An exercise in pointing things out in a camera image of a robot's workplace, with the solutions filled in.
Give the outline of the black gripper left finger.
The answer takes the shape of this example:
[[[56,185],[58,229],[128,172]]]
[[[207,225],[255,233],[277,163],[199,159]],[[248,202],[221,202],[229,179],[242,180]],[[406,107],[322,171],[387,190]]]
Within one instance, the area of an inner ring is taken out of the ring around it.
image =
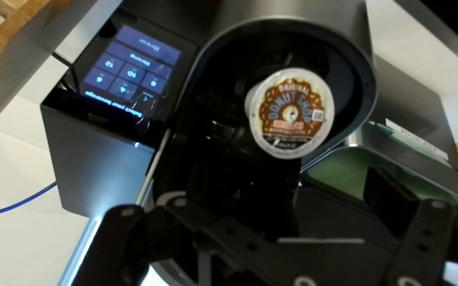
[[[153,263],[193,263],[186,229],[166,209],[115,207],[83,260],[83,286],[140,286]]]

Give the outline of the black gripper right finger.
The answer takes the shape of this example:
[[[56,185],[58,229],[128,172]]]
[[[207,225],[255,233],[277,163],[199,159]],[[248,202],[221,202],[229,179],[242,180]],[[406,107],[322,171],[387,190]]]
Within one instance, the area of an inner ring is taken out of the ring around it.
[[[387,286],[442,286],[447,263],[458,264],[458,212],[423,201],[387,269]]]

